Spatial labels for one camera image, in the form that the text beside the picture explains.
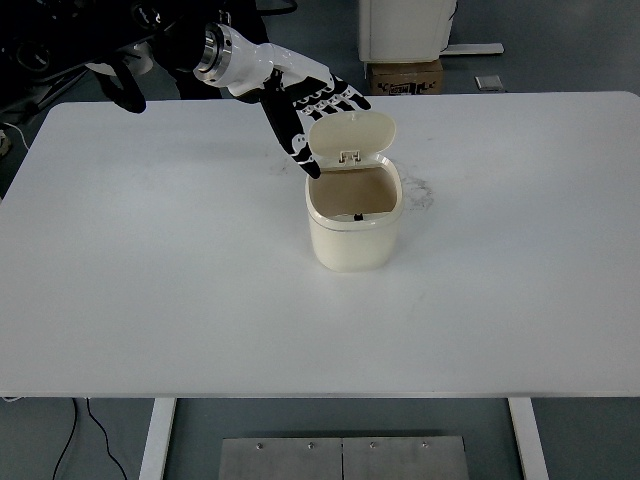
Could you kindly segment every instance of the black cable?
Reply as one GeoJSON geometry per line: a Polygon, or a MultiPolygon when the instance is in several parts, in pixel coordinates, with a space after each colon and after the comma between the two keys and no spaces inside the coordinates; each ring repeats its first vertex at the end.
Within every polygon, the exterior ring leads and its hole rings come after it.
{"type": "Polygon", "coordinates": [[[53,470],[53,477],[51,477],[51,480],[55,480],[56,473],[58,472],[58,467],[60,466],[60,462],[62,462],[62,457],[64,457],[64,454],[67,452],[67,448],[69,448],[69,444],[71,443],[73,434],[76,431],[76,425],[78,423],[78,404],[76,403],[75,398],[72,398],[71,401],[73,402],[73,427],[71,428],[71,433],[69,434],[67,444],[64,446],[64,450],[62,450],[60,457],[58,457],[58,463],[56,463],[56,468],[53,470]]]}
{"type": "Polygon", "coordinates": [[[453,17],[456,16],[456,13],[458,12],[458,2],[456,0],[456,8],[453,9],[453,13],[451,14],[451,16],[449,17],[449,20],[453,20],[453,17]]]}
{"type": "Polygon", "coordinates": [[[293,13],[298,9],[298,3],[296,0],[282,0],[289,7],[284,8],[274,8],[273,10],[258,10],[258,15],[261,17],[272,17],[274,15],[286,15],[288,13],[293,13]]]}
{"type": "Polygon", "coordinates": [[[100,430],[102,430],[102,433],[104,433],[104,440],[107,443],[107,454],[109,455],[109,458],[111,458],[111,460],[114,461],[114,463],[116,465],[118,465],[118,468],[120,469],[120,471],[122,472],[122,476],[124,477],[124,480],[128,480],[127,478],[127,474],[124,473],[124,468],[122,468],[122,465],[120,465],[120,462],[118,462],[118,460],[116,460],[116,457],[114,457],[113,455],[111,455],[111,450],[109,450],[109,436],[107,435],[107,431],[104,429],[104,427],[102,426],[102,424],[98,421],[98,419],[96,417],[93,416],[93,413],[91,413],[91,407],[89,405],[89,399],[87,398],[87,412],[89,412],[89,416],[91,417],[91,419],[96,422],[96,425],[98,425],[100,427],[100,430]]]}

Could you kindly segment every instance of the table leg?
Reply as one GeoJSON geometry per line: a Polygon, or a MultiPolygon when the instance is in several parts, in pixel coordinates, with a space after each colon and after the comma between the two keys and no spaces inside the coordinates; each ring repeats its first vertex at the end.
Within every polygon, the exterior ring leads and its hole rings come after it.
{"type": "Polygon", "coordinates": [[[175,398],[155,399],[139,480],[162,480],[175,408],[175,398]]]}
{"type": "Polygon", "coordinates": [[[530,398],[509,398],[524,480],[549,480],[530,398]]]}

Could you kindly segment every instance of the cream plastic bin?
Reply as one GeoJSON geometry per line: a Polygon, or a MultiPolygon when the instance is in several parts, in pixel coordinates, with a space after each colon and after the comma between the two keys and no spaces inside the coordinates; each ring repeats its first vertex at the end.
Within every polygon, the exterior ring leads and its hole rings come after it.
{"type": "Polygon", "coordinates": [[[379,112],[341,112],[318,120],[309,146],[322,174],[307,177],[311,241],[318,260],[337,272],[382,266],[391,256],[404,207],[396,167],[380,154],[395,137],[379,112]]]}

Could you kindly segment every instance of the bin lid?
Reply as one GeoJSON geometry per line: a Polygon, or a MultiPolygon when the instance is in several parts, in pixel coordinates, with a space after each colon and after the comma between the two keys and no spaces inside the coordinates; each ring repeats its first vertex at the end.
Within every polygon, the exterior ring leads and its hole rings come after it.
{"type": "Polygon", "coordinates": [[[313,124],[309,148],[314,155],[324,158],[339,158],[345,151],[358,151],[361,157],[366,157],[387,149],[395,135],[396,123],[384,113],[339,112],[313,124]]]}

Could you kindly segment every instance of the white table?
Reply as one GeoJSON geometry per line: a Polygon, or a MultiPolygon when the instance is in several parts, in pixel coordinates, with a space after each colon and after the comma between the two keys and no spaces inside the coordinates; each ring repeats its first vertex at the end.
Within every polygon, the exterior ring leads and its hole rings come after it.
{"type": "Polygon", "coordinates": [[[638,97],[373,100],[406,211],[363,274],[259,107],[56,107],[0,206],[0,393],[639,395],[638,97]]]}

